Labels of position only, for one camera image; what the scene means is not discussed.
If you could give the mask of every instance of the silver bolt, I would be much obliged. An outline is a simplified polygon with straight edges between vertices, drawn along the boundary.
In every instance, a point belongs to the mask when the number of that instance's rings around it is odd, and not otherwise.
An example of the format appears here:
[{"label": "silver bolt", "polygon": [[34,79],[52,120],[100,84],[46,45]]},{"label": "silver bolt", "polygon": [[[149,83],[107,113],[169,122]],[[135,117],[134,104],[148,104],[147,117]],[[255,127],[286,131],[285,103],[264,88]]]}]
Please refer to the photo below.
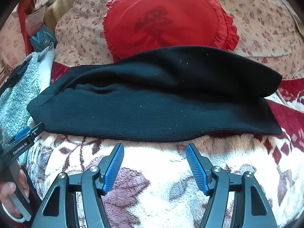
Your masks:
[{"label": "silver bolt", "polygon": [[213,166],[212,169],[215,171],[215,172],[220,172],[222,169],[221,167],[219,166]]},{"label": "silver bolt", "polygon": [[66,176],[66,173],[64,173],[64,172],[59,173],[59,175],[58,175],[59,178],[65,178],[65,176]]},{"label": "silver bolt", "polygon": [[253,174],[252,174],[250,171],[246,171],[245,176],[246,176],[246,177],[252,177]]},{"label": "silver bolt", "polygon": [[98,166],[92,166],[90,168],[90,172],[96,172],[96,171],[98,171]]}]

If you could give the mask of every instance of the black cloth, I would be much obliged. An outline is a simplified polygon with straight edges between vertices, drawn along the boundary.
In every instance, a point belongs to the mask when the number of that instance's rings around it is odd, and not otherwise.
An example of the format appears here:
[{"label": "black cloth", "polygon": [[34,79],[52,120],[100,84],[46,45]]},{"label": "black cloth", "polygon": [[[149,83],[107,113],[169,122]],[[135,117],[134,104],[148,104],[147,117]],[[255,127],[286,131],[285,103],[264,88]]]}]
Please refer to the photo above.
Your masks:
[{"label": "black cloth", "polygon": [[5,83],[0,87],[0,96],[8,87],[14,87],[25,73],[29,60],[24,61],[21,65],[14,68],[11,75],[6,79]]},{"label": "black cloth", "polygon": [[263,97],[282,76],[216,48],[174,46],[77,66],[27,106],[46,131],[174,142],[213,132],[280,134]]}]

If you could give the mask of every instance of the finger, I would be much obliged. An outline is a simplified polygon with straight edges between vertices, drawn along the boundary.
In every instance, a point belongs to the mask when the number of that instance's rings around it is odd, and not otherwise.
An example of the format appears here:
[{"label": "finger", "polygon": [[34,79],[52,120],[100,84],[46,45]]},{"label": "finger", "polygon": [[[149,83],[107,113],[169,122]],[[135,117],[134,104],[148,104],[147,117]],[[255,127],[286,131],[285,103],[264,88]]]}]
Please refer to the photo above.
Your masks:
[{"label": "finger", "polygon": [[19,170],[18,180],[22,187],[24,188],[24,192],[26,196],[29,196],[29,185],[27,184],[27,179],[24,171],[22,169]]},{"label": "finger", "polygon": [[6,210],[15,218],[21,218],[22,215],[10,198],[10,194],[14,193],[16,185],[12,182],[2,183],[0,186],[0,199]]}]

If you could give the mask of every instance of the gray fleece fabric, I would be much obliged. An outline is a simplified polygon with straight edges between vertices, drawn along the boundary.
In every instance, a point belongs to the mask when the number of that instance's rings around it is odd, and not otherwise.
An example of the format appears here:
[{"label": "gray fleece fabric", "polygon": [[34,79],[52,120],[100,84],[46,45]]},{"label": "gray fleece fabric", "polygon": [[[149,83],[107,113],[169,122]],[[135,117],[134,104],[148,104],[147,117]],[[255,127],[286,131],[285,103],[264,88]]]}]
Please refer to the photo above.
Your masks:
[{"label": "gray fleece fabric", "polygon": [[39,55],[40,53],[33,52],[26,57],[30,62],[24,75],[14,87],[7,88],[0,97],[0,129],[3,142],[27,126],[30,114],[26,106],[40,92]]}]

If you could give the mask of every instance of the red pillow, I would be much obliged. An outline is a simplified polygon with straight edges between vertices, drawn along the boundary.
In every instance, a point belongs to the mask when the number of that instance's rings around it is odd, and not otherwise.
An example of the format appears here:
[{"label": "red pillow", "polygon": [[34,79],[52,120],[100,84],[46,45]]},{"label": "red pillow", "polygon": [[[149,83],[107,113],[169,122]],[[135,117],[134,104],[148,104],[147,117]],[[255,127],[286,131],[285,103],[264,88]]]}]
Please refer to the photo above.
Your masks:
[{"label": "red pillow", "polygon": [[114,61],[174,45],[234,50],[239,40],[216,0],[111,0],[107,6],[104,36]]}]

